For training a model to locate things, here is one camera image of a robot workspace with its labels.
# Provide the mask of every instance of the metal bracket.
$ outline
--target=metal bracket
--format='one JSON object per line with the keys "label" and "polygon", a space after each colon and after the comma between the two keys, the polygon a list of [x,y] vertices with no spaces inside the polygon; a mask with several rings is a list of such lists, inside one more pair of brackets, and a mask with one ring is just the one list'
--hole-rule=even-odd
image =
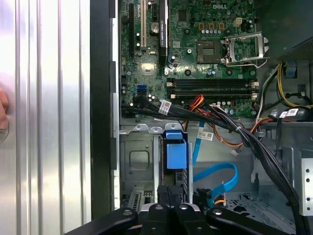
{"label": "metal bracket", "polygon": [[302,195],[300,196],[300,214],[313,215],[313,158],[301,159]]}
{"label": "metal bracket", "polygon": [[120,130],[120,135],[129,135],[131,132],[142,132],[147,131],[149,134],[160,135],[164,131],[182,131],[182,127],[179,123],[168,123],[165,128],[154,126],[149,128],[147,124],[138,124],[133,130]]}
{"label": "metal bracket", "polygon": [[[254,57],[244,57],[241,60],[236,59],[236,52],[235,52],[235,43],[237,40],[246,40],[249,38],[256,38],[257,48],[259,54]],[[255,66],[256,68],[259,68],[263,66],[267,61],[268,58],[264,57],[265,53],[268,51],[269,46],[266,46],[265,44],[268,43],[268,39],[262,36],[262,32],[256,32],[256,33],[248,33],[244,35],[238,35],[238,36],[232,36],[232,37],[226,37],[224,40],[221,41],[222,45],[224,45],[227,49],[227,55],[225,58],[221,59],[221,62],[224,63],[228,67],[240,67],[240,66]],[[265,60],[264,63],[262,63],[260,66],[257,66],[254,63],[250,64],[236,64],[234,63],[244,63],[244,62],[251,62],[255,60]]]}

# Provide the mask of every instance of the chip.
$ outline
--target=chip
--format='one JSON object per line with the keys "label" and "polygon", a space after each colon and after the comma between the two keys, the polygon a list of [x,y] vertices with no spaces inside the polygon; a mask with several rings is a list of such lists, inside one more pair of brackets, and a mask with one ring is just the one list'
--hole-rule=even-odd
{"label": "chip", "polygon": [[187,12],[185,10],[178,10],[178,21],[187,21]]}
{"label": "chip", "polygon": [[221,45],[219,41],[198,41],[197,63],[219,64],[221,61]]}

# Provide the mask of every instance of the hand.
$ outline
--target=hand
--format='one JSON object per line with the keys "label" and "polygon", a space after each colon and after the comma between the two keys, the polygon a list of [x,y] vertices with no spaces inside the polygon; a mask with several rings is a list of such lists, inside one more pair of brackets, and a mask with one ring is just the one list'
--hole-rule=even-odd
{"label": "hand", "polygon": [[8,99],[4,93],[4,90],[0,88],[0,130],[8,128],[8,119],[6,118],[6,109],[9,106]]}

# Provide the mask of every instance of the blue plastic latch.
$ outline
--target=blue plastic latch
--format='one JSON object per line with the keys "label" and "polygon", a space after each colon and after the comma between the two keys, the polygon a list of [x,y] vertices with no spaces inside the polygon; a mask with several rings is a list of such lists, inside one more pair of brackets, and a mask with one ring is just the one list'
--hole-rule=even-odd
{"label": "blue plastic latch", "polygon": [[181,131],[167,131],[166,132],[167,140],[182,140]]}
{"label": "blue plastic latch", "polygon": [[181,131],[166,132],[167,140],[182,140],[183,143],[168,143],[167,147],[167,168],[186,169],[187,168],[187,144]]}
{"label": "blue plastic latch", "polygon": [[216,188],[211,190],[211,195],[212,195],[211,199],[207,199],[208,205],[211,208],[213,207],[214,199],[217,196],[232,190],[236,186],[236,184],[238,183],[239,173],[238,173],[238,169],[237,169],[236,165],[233,163],[220,163],[220,164],[213,165],[213,166],[209,167],[208,169],[194,175],[194,182],[196,182],[196,181],[201,180],[201,179],[209,176],[210,174],[212,174],[218,170],[221,170],[221,169],[234,169],[235,175],[227,183],[220,184]]}

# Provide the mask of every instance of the dell logo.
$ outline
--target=dell logo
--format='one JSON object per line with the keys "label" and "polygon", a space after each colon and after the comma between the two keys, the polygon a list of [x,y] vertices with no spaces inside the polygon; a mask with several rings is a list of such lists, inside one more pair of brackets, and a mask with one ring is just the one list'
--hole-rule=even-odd
{"label": "dell logo", "polygon": [[213,5],[213,9],[227,9],[226,4],[223,5]]}

